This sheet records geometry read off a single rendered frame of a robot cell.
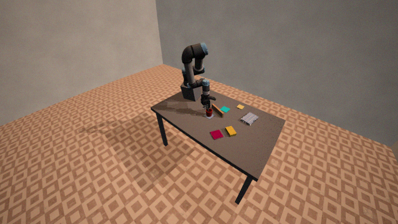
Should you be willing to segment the red cup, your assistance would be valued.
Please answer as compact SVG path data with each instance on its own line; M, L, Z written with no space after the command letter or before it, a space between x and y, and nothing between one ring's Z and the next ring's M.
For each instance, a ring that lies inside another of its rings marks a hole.
M207 111L206 109L206 116L211 117L211 115L212 115L212 109L209 109L209 111Z

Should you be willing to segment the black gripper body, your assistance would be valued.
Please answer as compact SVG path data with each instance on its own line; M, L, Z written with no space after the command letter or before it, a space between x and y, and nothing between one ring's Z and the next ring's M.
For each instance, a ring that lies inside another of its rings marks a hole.
M210 99L207 98L209 95L201 94L201 103L203 104L203 106L209 104Z

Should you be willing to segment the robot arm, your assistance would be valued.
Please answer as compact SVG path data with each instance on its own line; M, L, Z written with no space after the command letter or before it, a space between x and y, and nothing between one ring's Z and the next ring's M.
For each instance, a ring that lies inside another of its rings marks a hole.
M188 87L188 89L202 86L203 95L209 95L210 81L205 78L200 78L200 80L195 81L194 78L195 75L205 72L203 64L204 55L208 55L207 46L204 42L186 47L182 53L182 63L184 64L182 74L184 78L184 86ZM193 58L195 58L195 64L192 66Z

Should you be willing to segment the dark red flat square pad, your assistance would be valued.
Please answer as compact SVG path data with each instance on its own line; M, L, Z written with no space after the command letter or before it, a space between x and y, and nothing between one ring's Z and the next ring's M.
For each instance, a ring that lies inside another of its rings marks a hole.
M210 132L210 134L212 135L214 140L223 137L223 135L222 135L220 130L212 131L212 132Z

